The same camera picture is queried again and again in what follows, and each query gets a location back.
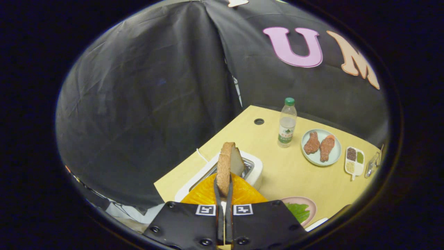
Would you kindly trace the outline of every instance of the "plastic bottle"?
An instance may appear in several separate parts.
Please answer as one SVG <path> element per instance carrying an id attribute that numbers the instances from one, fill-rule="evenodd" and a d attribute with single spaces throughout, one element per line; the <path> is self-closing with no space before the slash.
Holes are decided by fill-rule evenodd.
<path id="1" fill-rule="evenodd" d="M 285 106 L 281 111 L 281 118 L 279 119 L 279 136 L 277 144 L 282 148 L 290 146 L 293 138 L 294 127 L 296 126 L 297 112 L 294 107 L 294 99 L 291 97 L 285 98 Z"/>

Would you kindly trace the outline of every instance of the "black cloth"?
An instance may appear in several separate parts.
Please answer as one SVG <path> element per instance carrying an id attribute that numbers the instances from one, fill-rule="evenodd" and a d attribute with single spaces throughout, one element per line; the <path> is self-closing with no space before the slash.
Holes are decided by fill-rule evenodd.
<path id="1" fill-rule="evenodd" d="M 216 28 L 201 3 L 147 9 L 80 56 L 61 89 L 63 162 L 117 202 L 163 202 L 154 182 L 240 112 Z"/>
<path id="2" fill-rule="evenodd" d="M 103 211 L 105 211 L 109 205 L 110 201 L 106 198 L 103 198 L 97 194 L 95 194 L 92 190 L 89 190 L 86 188 L 82 183 L 75 180 L 73 176 L 70 176 L 72 179 L 71 183 L 76 187 L 76 190 L 82 194 L 82 197 L 84 197 L 87 201 L 94 204 L 96 207 L 101 208 Z"/>
<path id="3" fill-rule="evenodd" d="M 230 72 L 237 78 L 243 107 L 281 110 L 286 97 L 296 100 L 298 115 L 361 137 L 381 146 L 388 136 L 388 109 L 384 83 L 381 90 L 361 76 L 345 73 L 341 48 L 327 30 L 344 34 L 303 9 L 278 1 L 255 0 L 227 8 L 225 0 L 204 1 L 221 37 Z M 319 33 L 323 61 L 313 68 L 281 61 L 270 38 L 262 31 L 284 27 L 291 49 L 308 55 L 304 37 L 295 28 Z"/>
<path id="4" fill-rule="evenodd" d="M 298 55 L 308 49 L 294 29 L 317 31 L 323 62 L 301 68 L 278 59 L 262 32 L 273 26 L 290 30 Z M 277 1 L 228 8 L 226 1 L 212 0 L 142 10 L 101 35 L 69 72 L 56 111 L 62 160 L 100 194 L 149 208 L 163 202 L 154 182 L 242 109 L 280 110 L 286 97 L 296 99 L 299 116 L 380 146 L 388 138 L 384 84 L 379 79 L 377 90 L 345 73 L 341 49 L 326 30 L 341 34 Z"/>

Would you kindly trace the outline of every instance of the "green vegetable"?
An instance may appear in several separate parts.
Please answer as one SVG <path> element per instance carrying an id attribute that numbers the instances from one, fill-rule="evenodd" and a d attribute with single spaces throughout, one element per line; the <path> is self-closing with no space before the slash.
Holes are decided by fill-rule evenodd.
<path id="1" fill-rule="evenodd" d="M 358 152 L 357 162 L 359 162 L 361 164 L 364 162 L 364 155 L 361 152 Z"/>
<path id="2" fill-rule="evenodd" d="M 285 206 L 287 206 L 288 210 L 296 217 L 299 223 L 303 223 L 310 216 L 310 211 L 305 211 L 308 207 L 307 204 L 286 203 Z"/>

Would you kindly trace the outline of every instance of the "bread crust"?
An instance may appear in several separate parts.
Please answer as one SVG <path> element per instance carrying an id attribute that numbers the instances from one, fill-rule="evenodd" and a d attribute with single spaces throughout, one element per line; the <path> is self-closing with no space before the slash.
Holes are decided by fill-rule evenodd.
<path id="1" fill-rule="evenodd" d="M 218 169 L 216 182 L 221 196 L 227 197 L 230 185 L 230 165 L 231 165 L 231 149 L 235 147 L 234 142 L 225 142 L 218 159 Z"/>

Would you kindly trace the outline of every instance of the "table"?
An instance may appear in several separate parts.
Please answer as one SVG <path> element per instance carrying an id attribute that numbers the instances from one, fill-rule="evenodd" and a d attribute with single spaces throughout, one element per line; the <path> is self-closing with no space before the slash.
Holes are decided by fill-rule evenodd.
<path id="1" fill-rule="evenodd" d="M 291 146 L 278 146 L 280 112 L 249 106 L 225 128 L 204 144 L 199 152 L 210 160 L 220 152 L 224 142 L 235 142 L 236 146 L 261 159 L 263 163 L 262 186 L 259 192 L 269 201 L 290 196 L 312 199 L 317 212 L 310 226 L 322 218 L 330 218 L 340 209 L 352 204 L 371 183 L 375 174 L 364 178 L 364 173 L 354 181 L 345 172 L 345 151 L 348 146 L 361 149 L 365 154 L 365 166 L 379 149 L 365 140 L 301 117 L 297 118 Z M 262 125 L 254 124 L 261 118 Z M 302 154 L 301 138 L 311 129 L 324 129 L 336 136 L 342 145 L 339 160 L 327 167 L 311 164 Z M 206 162 L 194 152 L 161 179 L 154 183 L 164 201 L 173 201 L 177 191 L 187 183 Z"/>

